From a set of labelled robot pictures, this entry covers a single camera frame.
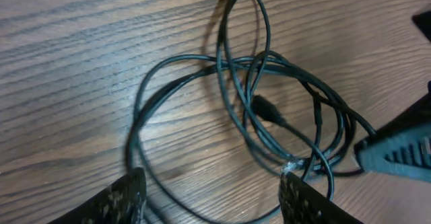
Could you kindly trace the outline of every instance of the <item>wooden surface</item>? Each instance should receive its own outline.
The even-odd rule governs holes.
[[[0,0],[0,223],[46,223],[124,174],[137,84],[162,59],[213,53],[216,29],[208,41],[204,34],[217,1]],[[272,49],[328,83],[373,126],[426,93],[431,45],[410,17],[431,0],[264,2]],[[257,35],[262,50],[259,20],[251,0],[238,2],[229,25],[235,55],[252,53]],[[201,67],[165,68],[146,98]],[[265,77],[259,93],[312,136],[310,96],[298,83]],[[328,141],[332,111],[325,108],[324,117]],[[269,128],[292,151],[307,153],[292,135]],[[200,213],[239,221],[277,204],[279,180],[252,161],[214,76],[175,94],[141,136],[164,183]],[[335,184],[334,202],[364,223],[431,223],[427,183],[367,174]],[[325,191],[325,183],[314,186]],[[149,189],[173,223],[198,222]]]

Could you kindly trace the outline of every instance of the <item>tangled cable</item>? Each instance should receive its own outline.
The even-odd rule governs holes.
[[[136,150],[138,151],[138,154],[141,158],[141,162],[145,167],[146,172],[151,176],[155,184],[169,199],[171,199],[182,209],[186,210],[188,213],[192,214],[198,219],[213,224],[221,224],[221,222],[214,221],[191,210],[179,199],[177,199],[177,197],[175,197],[175,195],[173,195],[173,193],[171,193],[171,191],[169,191],[161,183],[161,181],[159,181],[157,175],[155,175],[152,169],[148,158],[145,156],[145,150],[142,147],[141,140],[139,139],[140,130],[152,117],[154,112],[171,95],[173,95],[180,88],[182,88],[184,85],[188,84],[192,80],[199,77],[211,75],[213,73],[217,73],[224,105],[233,123],[236,125],[236,127],[244,137],[248,150],[250,151],[255,161],[261,167],[266,169],[269,173],[274,175],[279,175],[279,173],[271,169],[270,165],[265,163],[263,159],[270,163],[278,164],[280,166],[286,163],[290,163],[294,166],[295,169],[304,170],[302,175],[302,180],[304,181],[310,177],[311,173],[316,176],[326,175],[328,179],[327,198],[329,200],[332,200],[333,198],[334,176],[354,176],[363,172],[363,170],[361,169],[352,172],[332,171],[332,168],[335,167],[338,163],[340,163],[341,160],[345,157],[349,146],[352,144],[356,132],[356,123],[358,122],[369,135],[375,134],[375,130],[373,129],[373,127],[358,113],[350,109],[343,101],[343,99],[341,99],[341,97],[333,89],[331,89],[321,80],[317,79],[314,75],[311,75],[300,67],[291,64],[288,60],[283,58],[282,55],[270,50],[271,29],[269,25],[268,15],[262,0],[256,1],[259,4],[259,7],[263,14],[263,19],[265,21],[267,35],[265,50],[257,54],[255,57],[232,58],[232,53],[230,51],[228,40],[227,25],[228,16],[236,1],[237,0],[228,0],[226,3],[224,14],[219,26],[215,57],[201,54],[185,54],[171,57],[158,63],[144,77],[137,92],[135,105],[133,108],[133,124],[129,132],[129,137],[126,144],[126,164],[128,170],[133,167],[133,153]],[[225,59],[223,59],[222,57],[222,50],[224,50]],[[171,81],[162,89],[157,91],[149,100],[145,102],[143,106],[141,106],[143,93],[153,75],[162,67],[165,67],[170,63],[175,63],[183,60],[210,61],[214,62],[215,64],[202,70],[199,70],[196,73],[191,73],[190,75],[186,75],[184,77]],[[232,80],[234,82],[236,93],[238,95],[238,98],[240,99],[240,103],[243,109],[242,119],[240,119],[240,117],[238,117],[238,115],[235,113],[232,104],[229,101],[228,90],[226,89],[226,80],[224,79],[223,75],[223,71],[225,70],[229,70],[232,76]],[[247,71],[244,85],[242,85],[240,80],[238,79],[238,70]],[[313,99],[314,121],[316,124],[316,136],[313,141],[303,135],[292,125],[288,124],[287,121],[284,120],[284,118],[278,112],[277,108],[270,102],[268,102],[264,97],[254,95],[259,80],[261,79],[263,74],[283,75],[296,78],[297,80],[299,80],[302,86],[310,93]],[[315,88],[319,89],[325,95],[325,97],[321,96],[320,93],[314,90],[311,86],[314,86]],[[321,104],[326,104],[332,107],[337,117],[337,132],[335,133],[334,139],[332,140],[331,144],[323,150],[319,149],[322,132],[321,128],[323,123],[321,116]],[[289,153],[289,151],[283,148],[265,129],[257,116],[260,116],[263,120],[273,122],[296,135],[312,149],[311,156],[307,158],[299,158]],[[252,124],[261,144],[257,144],[247,131],[248,122]],[[339,147],[343,135],[344,140],[342,145]],[[153,205],[150,199],[147,199],[147,206],[163,223],[168,222],[164,215]],[[274,209],[257,219],[244,222],[244,224],[260,223],[267,218],[272,217],[278,211],[279,206],[275,207]],[[150,221],[146,216],[144,217],[144,219],[147,222]]]

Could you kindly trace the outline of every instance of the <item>black cable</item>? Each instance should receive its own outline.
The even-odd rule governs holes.
[[[232,58],[232,53],[230,52],[229,40],[228,40],[228,16],[236,3],[237,0],[228,0],[226,3],[223,18],[221,20],[219,31],[218,31],[218,41],[216,47],[216,57],[211,57],[207,55],[200,54],[186,54],[171,57],[160,63],[158,63],[154,68],[152,68],[148,74],[144,77],[141,85],[139,86],[137,97],[135,100],[135,105],[133,108],[133,124],[129,132],[129,136],[126,144],[126,165],[127,169],[133,168],[133,154],[137,150],[141,158],[141,162],[146,169],[146,172],[154,180],[154,183],[162,190],[162,192],[175,204],[177,204],[182,209],[186,210],[188,213],[192,214],[196,218],[206,221],[208,223],[219,224],[221,222],[214,221],[208,217],[204,217],[195,211],[191,210],[184,203],[182,203],[171,191],[169,191],[162,183],[159,181],[157,175],[155,175],[153,168],[145,156],[145,150],[142,146],[142,142],[139,139],[139,132],[146,124],[146,122],[152,117],[154,112],[175,92],[182,88],[187,83],[192,80],[211,75],[213,73],[218,74],[218,81],[220,85],[220,91],[222,93],[222,99],[224,101],[226,110],[228,111],[233,123],[236,125],[238,130],[241,132],[245,139],[248,150],[250,151],[256,162],[266,169],[269,173],[278,175],[279,173],[273,170],[273,164],[283,165],[289,163],[294,166],[297,170],[304,170],[302,179],[305,181],[309,178],[311,173],[316,175],[326,175],[328,179],[328,191],[327,198],[333,198],[334,191],[334,176],[353,176],[363,173],[363,170],[355,170],[347,173],[333,172],[334,168],[347,154],[349,146],[354,140],[354,135],[356,133],[356,123],[358,122],[369,135],[373,135],[375,130],[373,127],[363,119],[358,113],[354,112],[348,107],[348,105],[341,99],[341,97],[328,85],[323,83],[321,80],[317,79],[314,75],[306,72],[300,67],[291,64],[288,60],[283,58],[282,55],[277,54],[270,50],[271,42],[271,29],[269,26],[269,19],[263,5],[262,0],[256,0],[261,8],[263,14],[263,19],[265,22],[265,28],[267,32],[267,38],[265,43],[265,50],[255,57],[239,57]],[[222,58],[222,51],[224,51],[225,58]],[[183,60],[200,60],[214,62],[215,64],[199,70],[196,73],[191,73],[170,83],[166,84],[162,89],[157,91],[146,103],[141,107],[141,101],[143,93],[154,74],[169,65],[170,63],[175,63]],[[226,89],[226,81],[224,79],[223,71],[229,70],[234,86],[236,89],[236,94],[241,101],[242,108],[244,110],[242,114],[242,119],[240,119],[235,113],[232,104],[229,101],[228,90]],[[238,79],[237,71],[245,70],[247,71],[246,80],[244,87]],[[299,80],[303,87],[310,93],[313,98],[314,105],[314,121],[316,124],[316,137],[314,141],[310,140],[308,137],[304,136],[299,130],[291,126],[281,114],[278,112],[277,108],[268,102],[264,97],[254,96],[254,91],[257,88],[260,78],[264,74],[270,75],[283,75],[286,77],[293,77]],[[325,97],[321,96],[318,91],[315,91],[312,87],[314,86],[319,91],[321,91]],[[326,104],[332,107],[335,111],[337,117],[337,131],[335,137],[331,144],[323,150],[319,149],[321,141],[321,127],[323,124],[321,116],[321,104]],[[299,158],[291,154],[287,149],[283,148],[274,137],[265,129],[261,124],[261,121],[257,118],[260,116],[263,120],[271,121],[277,125],[290,131],[298,138],[303,140],[311,149],[312,153],[310,157]],[[252,139],[250,133],[247,129],[247,122],[250,122],[261,142],[261,144],[256,143]],[[163,223],[167,223],[167,219],[163,217],[162,213],[154,208],[151,200],[150,209],[155,212],[155,214],[160,218]],[[276,214],[279,210],[279,206],[275,207],[263,216],[253,219],[246,223],[260,223]]]

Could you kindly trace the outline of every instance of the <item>cable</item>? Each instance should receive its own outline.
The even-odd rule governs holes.
[[[162,192],[175,204],[177,204],[186,212],[192,214],[196,218],[213,224],[222,224],[219,221],[212,220],[209,217],[204,217],[199,213],[196,213],[184,203],[182,203],[169,189],[167,189],[161,181],[155,175],[153,168],[145,155],[145,149],[143,143],[139,139],[139,132],[145,126],[147,121],[152,117],[154,112],[175,92],[177,92],[184,85],[190,83],[192,80],[199,77],[204,77],[217,73],[218,81],[220,85],[220,91],[222,93],[222,99],[226,110],[232,122],[236,125],[240,133],[245,139],[246,146],[250,151],[256,162],[265,170],[273,175],[279,175],[278,172],[274,171],[272,166],[290,164],[296,170],[304,170],[302,180],[306,181],[310,178],[310,175],[314,176],[326,175],[328,179],[328,191],[327,198],[332,200],[334,192],[334,176],[337,177],[348,177],[363,173],[363,170],[355,170],[352,172],[333,172],[333,168],[341,162],[341,160],[347,154],[349,146],[354,140],[356,133],[356,123],[359,123],[369,135],[374,135],[375,130],[373,127],[358,113],[354,112],[348,107],[343,99],[328,85],[317,79],[314,75],[311,75],[304,69],[291,64],[282,55],[270,50],[271,44],[271,28],[269,25],[269,18],[262,0],[256,0],[263,14],[265,22],[265,28],[267,33],[265,50],[260,52],[255,57],[238,57],[233,58],[230,51],[229,39],[228,39],[228,17],[237,0],[228,0],[224,10],[223,18],[220,22],[218,31],[218,40],[216,43],[216,54],[215,57],[202,55],[202,54],[184,54],[180,56],[171,57],[153,67],[147,75],[143,78],[141,85],[137,91],[135,99],[135,105],[133,107],[133,124],[131,126],[129,136],[126,142],[126,166],[128,170],[133,168],[133,156],[134,152],[137,151],[146,172],[154,180],[154,183],[162,190]],[[167,83],[162,89],[158,90],[150,99],[148,99],[143,106],[141,101],[143,93],[150,82],[150,79],[154,74],[162,67],[183,60],[200,60],[213,62],[214,65],[199,70],[196,73],[183,76],[179,79]],[[238,70],[247,71],[244,86],[242,86],[238,79]],[[229,101],[228,90],[226,89],[226,80],[224,78],[223,71],[229,71],[236,94],[240,99],[240,103],[243,109],[243,114],[240,119],[235,113],[232,104]],[[310,93],[313,99],[314,108],[314,121],[316,124],[316,137],[314,141],[303,135],[299,130],[290,125],[278,112],[277,108],[270,102],[268,102],[262,96],[255,96],[254,91],[256,90],[259,80],[263,75],[283,75],[286,77],[293,77],[299,80],[302,86]],[[321,96],[320,93],[314,90],[311,86],[317,88],[325,96]],[[322,116],[321,116],[321,104],[326,104],[334,109],[337,117],[337,131],[331,144],[326,149],[320,150],[319,145],[321,141],[322,132]],[[287,149],[283,148],[262,125],[258,116],[263,120],[273,122],[280,127],[290,131],[302,141],[304,141],[311,149],[312,153],[310,157],[299,158],[291,154]],[[261,144],[258,144],[252,139],[250,133],[247,131],[247,123],[250,122],[259,138]],[[152,211],[156,212],[163,223],[167,223],[167,219],[162,216],[152,204],[150,206]],[[279,211],[279,206],[275,207],[268,213],[262,215],[259,218],[245,221],[243,224],[249,223],[261,223],[268,218],[271,218]]]

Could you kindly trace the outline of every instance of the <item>brown wood tabletop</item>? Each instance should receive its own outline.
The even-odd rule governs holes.
[[[431,44],[411,16],[431,0],[263,0],[272,46],[329,84],[378,128],[426,93]],[[162,59],[212,54],[218,0],[0,0],[0,223],[46,223],[125,173],[131,106]],[[262,16],[239,0],[230,17],[236,56],[263,49]],[[162,69],[166,82],[202,68]],[[293,79],[264,77],[258,93],[313,136],[312,102]],[[335,132],[323,108],[324,142]],[[309,150],[266,124],[294,153]],[[358,131],[358,139],[364,131]],[[222,221],[256,218],[277,204],[279,179],[249,155],[215,75],[188,84],[141,132],[163,183]],[[340,169],[354,166],[350,157]],[[313,186],[325,191],[326,183]],[[431,223],[431,185],[382,174],[336,179],[334,203],[364,223]],[[173,223],[199,223],[149,186]],[[271,223],[281,223],[281,215]]]

